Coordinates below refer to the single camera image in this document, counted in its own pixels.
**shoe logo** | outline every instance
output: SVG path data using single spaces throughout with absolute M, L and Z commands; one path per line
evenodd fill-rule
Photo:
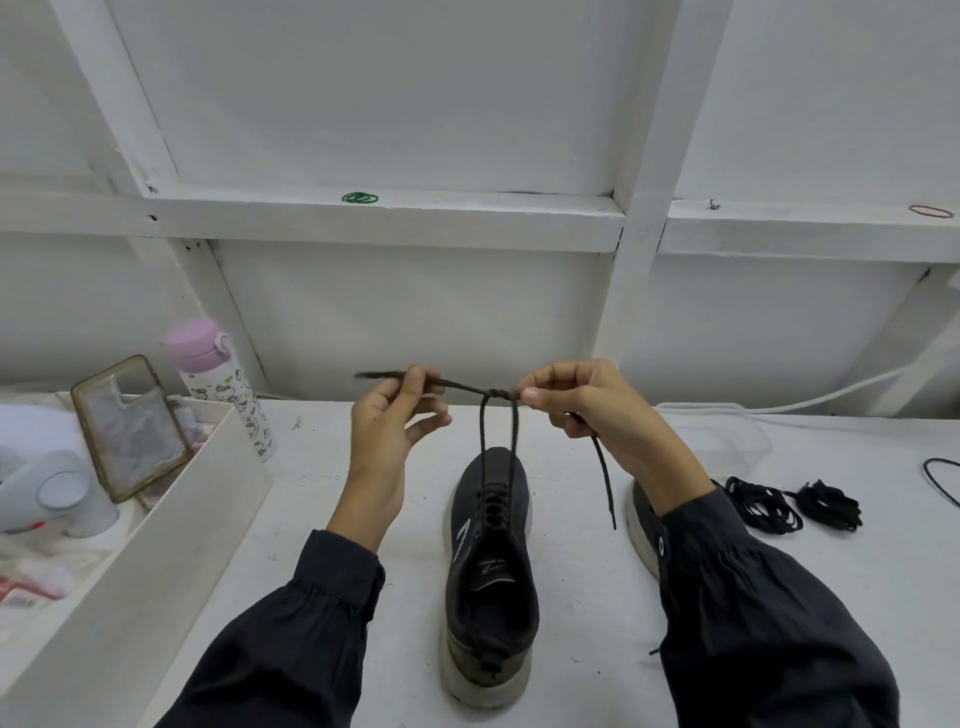
M 460 549 L 464 547 L 468 531 L 470 531 L 470 519 L 467 519 L 467 522 L 460 526 L 460 530 L 457 531 L 457 551 L 453 554 L 454 561 L 460 556 Z

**sneaker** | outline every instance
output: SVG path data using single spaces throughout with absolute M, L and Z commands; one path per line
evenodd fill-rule
M 643 566 L 660 579 L 663 574 L 663 523 L 654 513 L 640 484 L 627 493 L 627 533 Z
M 486 482 L 481 458 L 486 456 Z M 473 708 L 517 701 L 530 678 L 531 646 L 540 624 L 527 556 L 530 491 L 515 458 L 490 448 L 464 471 L 450 501 L 446 542 L 445 624 L 441 677 L 446 690 Z

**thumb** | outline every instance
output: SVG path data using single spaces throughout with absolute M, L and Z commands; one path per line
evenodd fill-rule
M 410 367 L 400 384 L 400 391 L 396 393 L 393 403 L 387 408 L 390 417 L 406 424 L 413 417 L 414 410 L 423 396 L 423 385 L 426 382 L 426 371 L 423 367 Z
M 576 387 L 556 391 L 527 387 L 520 392 L 520 399 L 531 408 L 538 409 L 540 412 L 549 412 L 552 415 L 580 412 L 584 409 L 584 390 L 586 389 L 587 387 Z

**pink bottle cap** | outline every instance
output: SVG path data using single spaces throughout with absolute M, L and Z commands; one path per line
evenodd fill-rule
M 160 341 L 181 372 L 196 374 L 215 369 L 230 359 L 227 335 L 213 319 L 184 322 Z

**finger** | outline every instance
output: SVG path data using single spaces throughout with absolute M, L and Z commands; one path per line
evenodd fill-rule
M 400 383 L 400 389 L 396 393 L 394 401 L 387 408 L 386 415 L 399 423 L 405 423 L 413 417 L 414 410 L 417 409 L 417 404 L 423 397 L 425 380 L 426 369 L 424 367 L 420 365 L 410 367 Z
M 353 415 L 376 417 L 385 412 L 394 395 L 400 388 L 400 382 L 393 378 L 380 379 L 373 388 L 353 405 Z
M 520 391 L 524 404 L 540 412 L 562 415 L 565 412 L 582 412 L 587 406 L 589 386 L 576 387 L 563 391 L 525 387 Z
M 589 425 L 578 422 L 574 417 L 567 414 L 550 415 L 550 424 L 563 430 L 566 436 L 574 440 L 581 437 L 589 437 L 595 434 Z
M 417 407 L 414 409 L 411 418 L 416 417 L 417 415 L 445 415 L 449 411 L 449 407 L 446 406 L 446 402 L 443 400 L 438 400 L 436 397 L 421 397 L 420 401 L 417 403 Z
M 407 442 L 409 442 L 410 447 L 412 447 L 431 432 L 434 432 L 441 427 L 446 427 L 452 422 L 453 418 L 450 417 L 449 414 L 437 414 L 433 417 L 427 417 L 424 420 L 418 420 L 407 427 Z
M 590 361 L 554 361 L 534 370 L 516 384 L 522 391 L 527 387 L 540 389 L 571 389 L 590 380 Z
M 426 372 L 428 377 L 432 376 L 436 379 L 439 379 L 442 376 L 437 367 L 424 365 L 423 370 Z M 446 391 L 446 387 L 444 387 L 442 384 L 427 384 L 423 391 L 429 395 L 441 395 Z

